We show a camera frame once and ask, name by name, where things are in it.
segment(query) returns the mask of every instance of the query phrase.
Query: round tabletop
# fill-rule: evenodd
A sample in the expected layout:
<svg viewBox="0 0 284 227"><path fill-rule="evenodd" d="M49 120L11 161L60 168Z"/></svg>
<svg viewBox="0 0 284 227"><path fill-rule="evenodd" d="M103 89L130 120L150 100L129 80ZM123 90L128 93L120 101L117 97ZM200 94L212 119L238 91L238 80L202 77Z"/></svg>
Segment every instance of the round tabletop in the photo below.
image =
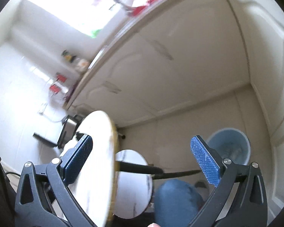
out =
<svg viewBox="0 0 284 227"><path fill-rule="evenodd" d="M115 125L103 111L94 111L79 125L78 132L93 139L93 149L83 165L75 183L68 186L81 208L98 226L104 227L113 216L118 163L118 137ZM77 144L73 137L60 156Z"/></svg>
<svg viewBox="0 0 284 227"><path fill-rule="evenodd" d="M138 152L130 149L116 154L117 161L148 165ZM153 191L150 175L119 172L114 214L121 218L134 218L147 208Z"/></svg>

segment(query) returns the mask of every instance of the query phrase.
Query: door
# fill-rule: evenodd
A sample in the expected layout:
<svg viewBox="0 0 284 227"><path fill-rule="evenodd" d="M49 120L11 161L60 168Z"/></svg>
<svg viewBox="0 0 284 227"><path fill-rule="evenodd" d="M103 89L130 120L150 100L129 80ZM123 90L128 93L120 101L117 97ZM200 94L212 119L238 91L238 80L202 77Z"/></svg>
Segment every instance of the door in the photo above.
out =
<svg viewBox="0 0 284 227"><path fill-rule="evenodd" d="M271 136L273 190L267 192L270 222L284 206L284 141L280 142L284 134L280 129L284 120L284 13L274 0L230 2L246 43L250 81Z"/></svg>
<svg viewBox="0 0 284 227"><path fill-rule="evenodd" d="M270 135L284 119L284 13L274 0L230 0L246 43L250 81Z"/></svg>

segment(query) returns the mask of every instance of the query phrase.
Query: blue bucket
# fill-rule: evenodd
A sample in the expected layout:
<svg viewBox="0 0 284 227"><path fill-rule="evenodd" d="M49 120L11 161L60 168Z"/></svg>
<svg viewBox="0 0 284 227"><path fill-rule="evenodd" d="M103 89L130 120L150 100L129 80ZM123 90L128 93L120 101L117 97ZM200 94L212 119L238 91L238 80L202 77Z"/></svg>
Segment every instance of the blue bucket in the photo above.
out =
<svg viewBox="0 0 284 227"><path fill-rule="evenodd" d="M234 163L247 165L250 159L250 143L247 136L235 128L224 128L213 133L207 140L210 148L214 148L224 158Z"/></svg>

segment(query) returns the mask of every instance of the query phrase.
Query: wall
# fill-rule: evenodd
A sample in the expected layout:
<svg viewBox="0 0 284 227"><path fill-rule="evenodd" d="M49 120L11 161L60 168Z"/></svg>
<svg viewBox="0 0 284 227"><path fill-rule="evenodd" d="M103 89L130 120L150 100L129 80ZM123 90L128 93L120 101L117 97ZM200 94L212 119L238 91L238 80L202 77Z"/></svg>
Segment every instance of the wall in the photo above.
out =
<svg viewBox="0 0 284 227"><path fill-rule="evenodd" d="M21 172L27 161L49 163L59 156L33 138L34 132L57 142L61 122L52 123L38 114L42 103L48 103L44 114L54 121L66 111L51 105L48 88L51 82L35 62L15 50L9 43L0 47L0 157L9 170Z"/></svg>
<svg viewBox="0 0 284 227"><path fill-rule="evenodd" d="M21 0L10 0L0 13L0 46L9 37Z"/></svg>
<svg viewBox="0 0 284 227"><path fill-rule="evenodd" d="M124 2L132 5L133 0L124 0ZM42 1L23 0L20 6L19 23L33 28L59 48L67 49L83 58L92 60L106 41L114 36L120 26L123 26L128 20L130 17L123 9L120 9L97 37L91 38L43 9Z"/></svg>

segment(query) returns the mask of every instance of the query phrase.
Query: cabinet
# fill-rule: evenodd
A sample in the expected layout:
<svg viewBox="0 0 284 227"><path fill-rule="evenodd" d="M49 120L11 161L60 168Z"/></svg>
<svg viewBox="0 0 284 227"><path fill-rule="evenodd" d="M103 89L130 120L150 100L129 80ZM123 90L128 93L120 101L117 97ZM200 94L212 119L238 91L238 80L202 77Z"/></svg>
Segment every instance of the cabinet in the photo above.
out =
<svg viewBox="0 0 284 227"><path fill-rule="evenodd" d="M243 41L227 1L174 4L103 64L73 102L75 109L104 110L124 127L249 83Z"/></svg>

